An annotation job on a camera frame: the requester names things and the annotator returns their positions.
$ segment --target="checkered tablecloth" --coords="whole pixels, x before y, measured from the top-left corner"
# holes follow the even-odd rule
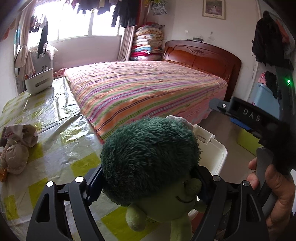
[[[84,176],[100,163],[102,144],[98,141],[63,78],[53,88],[30,95],[24,92],[10,100],[0,117],[4,126],[29,123],[38,130],[38,143],[29,150],[25,170],[9,174],[0,183],[0,211],[17,237],[25,240],[29,221],[38,197],[49,180],[57,185]],[[125,221],[123,207],[112,203],[104,194],[90,206],[94,219],[106,241],[169,240],[169,224],[147,221],[143,232],[133,232]],[[80,240],[71,212],[67,218],[74,240]]]

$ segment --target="stack of folded blankets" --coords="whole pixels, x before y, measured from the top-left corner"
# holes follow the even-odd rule
[[[163,25],[149,22],[138,28],[133,38],[132,61],[159,61],[163,49]]]

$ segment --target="green fur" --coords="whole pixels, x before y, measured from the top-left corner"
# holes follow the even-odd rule
[[[101,153],[104,192],[128,206],[184,177],[200,153],[193,132],[176,120],[144,118],[120,127]]]

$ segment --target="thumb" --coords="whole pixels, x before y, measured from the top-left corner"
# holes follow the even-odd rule
[[[274,194],[279,198],[283,206],[290,207],[295,196],[295,185],[289,182],[283,174],[279,173],[274,165],[270,165],[265,172],[267,185],[272,189]]]

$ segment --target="light blue plastic container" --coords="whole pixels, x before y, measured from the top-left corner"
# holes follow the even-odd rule
[[[260,109],[279,119],[279,101],[274,98],[272,91],[267,86],[258,83],[254,103]]]

